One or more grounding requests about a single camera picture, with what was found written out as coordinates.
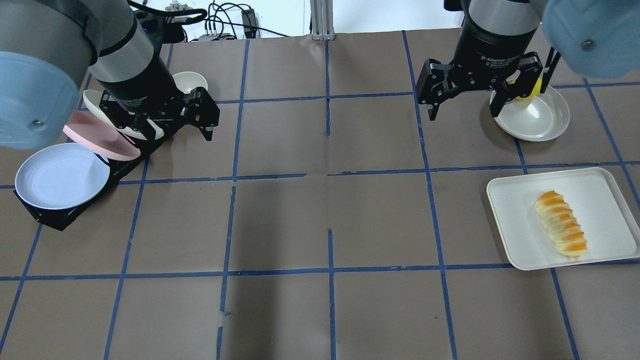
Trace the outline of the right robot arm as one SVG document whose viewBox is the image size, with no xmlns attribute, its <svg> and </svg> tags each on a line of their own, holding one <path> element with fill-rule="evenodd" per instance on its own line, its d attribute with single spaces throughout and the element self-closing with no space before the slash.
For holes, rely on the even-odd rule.
<svg viewBox="0 0 640 360">
<path fill-rule="evenodd" d="M 430 121 L 440 105 L 468 91 L 494 91 L 498 116 L 516 98 L 540 91 L 558 62 L 584 78 L 617 79 L 639 69 L 637 0 L 445 0 L 462 13 L 453 59 L 428 59 L 416 82 Z"/>
</svg>

